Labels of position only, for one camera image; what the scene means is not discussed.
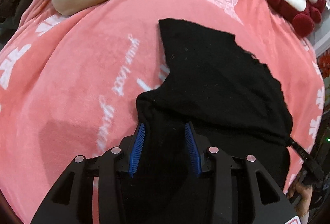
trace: silver screw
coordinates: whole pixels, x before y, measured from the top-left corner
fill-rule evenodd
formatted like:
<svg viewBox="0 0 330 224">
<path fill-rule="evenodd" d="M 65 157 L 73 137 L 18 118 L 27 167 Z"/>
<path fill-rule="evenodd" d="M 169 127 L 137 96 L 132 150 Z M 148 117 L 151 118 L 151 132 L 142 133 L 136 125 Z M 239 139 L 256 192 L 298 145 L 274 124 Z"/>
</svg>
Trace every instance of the silver screw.
<svg viewBox="0 0 330 224">
<path fill-rule="evenodd" d="M 246 159 L 250 162 L 254 162 L 255 161 L 255 156 L 253 155 L 247 155 Z"/>
<path fill-rule="evenodd" d="M 82 162 L 84 160 L 84 157 L 79 155 L 75 158 L 75 162 Z"/>
<path fill-rule="evenodd" d="M 114 147 L 114 148 L 111 150 L 111 152 L 112 152 L 113 154 L 118 154 L 118 153 L 121 152 L 121 148 L 120 148 L 120 147 Z"/>
<path fill-rule="evenodd" d="M 209 147 L 210 153 L 218 153 L 219 149 L 217 147 Z"/>
</svg>

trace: red plush toy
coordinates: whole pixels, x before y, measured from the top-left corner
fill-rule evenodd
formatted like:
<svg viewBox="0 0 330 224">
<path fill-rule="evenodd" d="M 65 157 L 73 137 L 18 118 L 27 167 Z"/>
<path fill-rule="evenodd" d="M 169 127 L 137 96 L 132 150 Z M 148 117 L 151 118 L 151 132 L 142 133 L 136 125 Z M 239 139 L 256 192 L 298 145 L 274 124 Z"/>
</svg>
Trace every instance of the red plush toy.
<svg viewBox="0 0 330 224">
<path fill-rule="evenodd" d="M 320 23 L 326 0 L 267 0 L 268 4 L 288 20 L 301 37 L 314 30 L 314 23 Z"/>
</svg>

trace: blanket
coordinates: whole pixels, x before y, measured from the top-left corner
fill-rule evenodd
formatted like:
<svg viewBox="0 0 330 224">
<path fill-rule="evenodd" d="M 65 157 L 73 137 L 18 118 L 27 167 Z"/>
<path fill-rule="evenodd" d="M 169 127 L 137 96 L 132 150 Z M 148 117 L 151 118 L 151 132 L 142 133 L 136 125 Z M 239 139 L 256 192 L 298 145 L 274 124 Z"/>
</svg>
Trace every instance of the blanket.
<svg viewBox="0 0 330 224">
<path fill-rule="evenodd" d="M 315 53 L 265 0 L 109 0 L 71 17 L 34 0 L 0 54 L 0 189 L 24 223 L 76 155 L 101 155 L 134 132 L 136 97 L 170 72 L 157 23 L 168 17 L 233 33 L 267 64 L 291 136 L 311 151 L 324 104 Z M 302 164 L 289 152 L 284 192 Z"/>
</svg>

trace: person's arm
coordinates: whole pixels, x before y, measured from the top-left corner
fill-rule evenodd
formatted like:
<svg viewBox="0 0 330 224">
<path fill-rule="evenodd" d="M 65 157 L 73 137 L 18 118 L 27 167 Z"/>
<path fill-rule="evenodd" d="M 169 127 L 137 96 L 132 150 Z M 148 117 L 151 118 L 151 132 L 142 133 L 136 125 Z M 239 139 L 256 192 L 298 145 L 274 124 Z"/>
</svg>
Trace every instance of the person's arm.
<svg viewBox="0 0 330 224">
<path fill-rule="evenodd" d="M 301 200 L 296 205 L 295 209 L 297 215 L 300 218 L 301 224 L 307 224 L 309 217 L 309 206 L 311 204 L 311 196 L 313 194 L 313 187 L 305 186 L 299 183 L 298 179 L 296 179 L 290 186 L 287 197 L 288 199 L 293 197 L 295 192 L 298 192 L 301 195 Z"/>
</svg>

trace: folded clothing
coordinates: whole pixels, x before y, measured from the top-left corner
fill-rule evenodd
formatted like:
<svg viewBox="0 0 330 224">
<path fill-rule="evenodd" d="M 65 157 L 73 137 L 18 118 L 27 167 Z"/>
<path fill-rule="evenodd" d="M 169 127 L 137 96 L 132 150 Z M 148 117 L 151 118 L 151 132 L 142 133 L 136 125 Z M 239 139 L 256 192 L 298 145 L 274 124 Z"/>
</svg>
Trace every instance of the folded clothing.
<svg viewBox="0 0 330 224">
<path fill-rule="evenodd" d="M 232 34 L 184 20 L 159 25 L 170 74 L 136 100 L 146 139 L 124 198 L 128 218 L 204 223 L 210 180 L 189 176 L 184 137 L 189 121 L 229 155 L 256 156 L 283 188 L 290 164 L 285 139 L 293 122 L 280 82 Z"/>
</svg>

